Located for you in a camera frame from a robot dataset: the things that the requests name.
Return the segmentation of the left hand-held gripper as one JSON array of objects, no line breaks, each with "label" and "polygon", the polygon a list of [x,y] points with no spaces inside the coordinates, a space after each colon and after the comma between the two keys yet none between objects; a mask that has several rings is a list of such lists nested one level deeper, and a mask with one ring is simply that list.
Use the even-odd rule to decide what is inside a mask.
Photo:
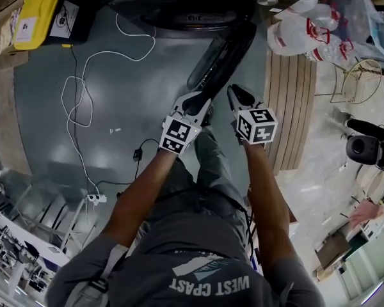
[{"label": "left hand-held gripper", "polygon": [[202,91],[180,96],[163,122],[159,147],[177,155],[183,154],[201,133],[211,102]]}]

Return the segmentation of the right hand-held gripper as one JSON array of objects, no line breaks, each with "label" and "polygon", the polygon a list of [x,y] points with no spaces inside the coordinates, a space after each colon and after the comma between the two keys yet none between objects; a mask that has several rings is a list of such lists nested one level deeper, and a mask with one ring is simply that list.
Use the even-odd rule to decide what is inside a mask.
[{"label": "right hand-held gripper", "polygon": [[231,84],[227,88],[227,96],[235,118],[233,127],[236,133],[251,145],[271,143],[278,120],[260,95],[244,86]]}]

